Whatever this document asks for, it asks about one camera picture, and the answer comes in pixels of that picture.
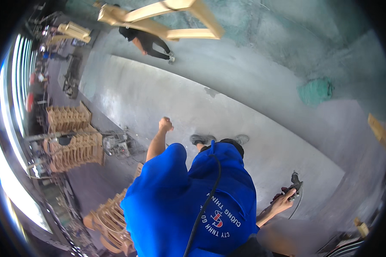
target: sleeve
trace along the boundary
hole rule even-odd
[[[175,188],[188,183],[186,150],[179,143],[171,144],[162,154],[146,162],[132,191],[144,188]]]
[[[138,33],[139,33],[138,30],[135,30],[133,28],[129,28],[129,36],[128,36],[127,40],[129,42],[132,41],[135,37],[137,37]]]

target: black shorts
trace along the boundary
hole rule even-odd
[[[236,149],[239,151],[239,153],[243,159],[243,155],[244,155],[243,147],[241,145],[239,145],[236,141],[234,141],[233,139],[226,138],[226,139],[220,140],[220,143],[230,143],[230,144],[234,145],[236,147]],[[210,147],[211,146],[204,146],[204,147],[202,147],[200,152],[206,151],[207,149],[210,149]]]

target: worker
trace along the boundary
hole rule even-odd
[[[150,55],[153,57],[169,60],[169,64],[173,64],[175,58],[173,52],[169,49],[167,44],[158,36],[147,33],[145,31],[137,30],[129,27],[119,27],[118,31],[122,34],[128,42],[133,42],[135,46],[142,52],[143,55]],[[153,43],[164,49],[164,53],[160,53],[153,49]]]
[[[67,56],[62,56],[61,54],[55,53],[55,52],[41,52],[41,56],[43,57],[44,60],[46,59],[55,59],[55,60],[61,60],[61,61],[68,61],[69,58],[72,56],[71,54],[68,54]]]
[[[227,256],[249,236],[256,240],[259,227],[293,205],[288,198],[295,189],[276,195],[273,203],[256,215],[256,190],[243,164],[242,145],[249,141],[246,135],[217,143],[214,136],[192,135],[190,142],[199,153],[188,171],[185,147],[173,143],[165,148],[166,134],[173,129],[169,118],[159,121],[142,173],[121,202],[126,229],[140,257],[183,256],[219,169],[220,180],[199,217],[188,256]]]

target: concrete floor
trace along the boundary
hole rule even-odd
[[[188,169],[197,155],[189,141],[191,134],[211,134],[218,140],[248,135],[251,140],[243,146],[244,163],[256,187],[259,212],[279,188],[290,184],[296,170],[305,187],[303,203],[294,217],[311,220],[344,175],[317,149],[261,113],[146,64],[92,52],[79,89],[116,125],[128,126],[139,137],[153,138],[160,118],[170,117],[175,130],[167,135],[166,143],[185,146]],[[279,216],[288,218],[293,209]]]
[[[237,46],[230,39],[182,39],[169,43],[169,46],[176,54],[176,62],[172,66],[164,60],[142,56],[117,29],[112,29],[101,32],[93,51],[137,60],[191,79],[208,87],[209,96],[214,97],[217,93],[226,95],[276,121],[317,148],[345,172],[334,195],[314,220],[332,231],[354,231],[354,217],[359,216],[362,220],[370,218],[382,192],[386,152],[376,141],[367,125],[367,113],[356,100],[332,100],[311,109],[303,105],[296,92],[296,86],[302,85],[305,78],[297,77],[288,68],[251,47]],[[60,64],[51,65],[49,69],[56,78]],[[78,101],[68,100],[56,83],[51,80],[49,89],[54,105],[78,105]],[[93,112],[93,123],[98,123],[94,124],[96,127],[106,130],[117,128],[92,101],[82,94],[79,94],[79,99]],[[129,183],[126,178],[134,173],[133,166],[131,160],[126,163],[107,160],[103,170],[83,166],[71,171],[69,177],[77,181],[75,193],[83,203],[82,214],[97,208],[108,197],[126,187]],[[88,172],[92,175],[82,177],[82,172],[86,170],[93,172]],[[95,191],[100,194],[99,197],[92,197]]]
[[[356,54],[348,55],[345,63],[350,63],[349,66],[367,64],[366,67],[386,65],[383,60],[373,63],[369,55],[356,60],[363,52],[379,53],[383,58],[374,33],[365,37],[371,43],[355,49]],[[331,100],[316,109],[305,106],[296,92],[296,87],[302,85],[305,78],[297,77],[254,49],[237,46],[229,39],[181,39],[168,45],[175,52],[174,65],[141,55],[133,44],[125,41],[117,28],[101,33],[93,50],[137,60],[191,79],[278,122],[316,147],[346,173],[339,185],[340,195],[335,194],[328,203],[329,209],[322,210],[323,220],[332,220],[329,227],[354,231],[351,221],[356,215],[370,218],[381,195],[386,151],[367,125],[368,114],[357,100]],[[335,69],[325,70],[335,73]],[[334,208],[338,210],[337,215],[330,211]]]

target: green cloth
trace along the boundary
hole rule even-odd
[[[316,107],[320,103],[332,98],[334,87],[329,78],[315,79],[303,86],[297,87],[300,100],[305,105]]]

